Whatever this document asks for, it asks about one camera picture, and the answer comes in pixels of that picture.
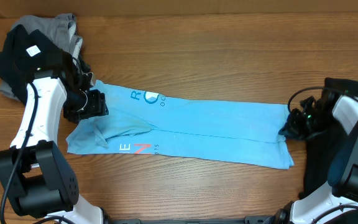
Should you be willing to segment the light blue printed t-shirt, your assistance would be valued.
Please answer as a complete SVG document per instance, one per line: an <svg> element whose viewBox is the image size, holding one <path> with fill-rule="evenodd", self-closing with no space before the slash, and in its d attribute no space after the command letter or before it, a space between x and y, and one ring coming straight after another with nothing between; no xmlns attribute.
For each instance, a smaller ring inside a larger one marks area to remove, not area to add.
<svg viewBox="0 0 358 224"><path fill-rule="evenodd" d="M281 104L186 100L97 81L109 113L80 121L72 154L147 154L288 169Z"/></svg>

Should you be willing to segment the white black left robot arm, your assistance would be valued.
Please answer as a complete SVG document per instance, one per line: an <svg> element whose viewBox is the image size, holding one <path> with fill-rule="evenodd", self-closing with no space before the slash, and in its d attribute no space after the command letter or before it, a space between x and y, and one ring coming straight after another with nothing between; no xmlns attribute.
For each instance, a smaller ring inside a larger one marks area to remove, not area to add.
<svg viewBox="0 0 358 224"><path fill-rule="evenodd" d="M6 221L7 203L18 216L32 216L37 223L112 222L103 208L80 194L76 175L57 146L66 102L88 118L108 114L104 94L93 89L95 83L91 72L81 78L53 70L30 76L20 128L9 149L0 151L1 223Z"/></svg>

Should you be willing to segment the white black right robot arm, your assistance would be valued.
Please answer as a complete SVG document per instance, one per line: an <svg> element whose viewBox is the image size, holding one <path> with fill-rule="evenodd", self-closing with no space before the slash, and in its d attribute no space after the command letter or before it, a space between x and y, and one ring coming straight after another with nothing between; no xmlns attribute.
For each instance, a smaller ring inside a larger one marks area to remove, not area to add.
<svg viewBox="0 0 358 224"><path fill-rule="evenodd" d="M329 167L326 182L268 217L266 223L320 224L358 210L358 98L339 97L332 114L347 137Z"/></svg>

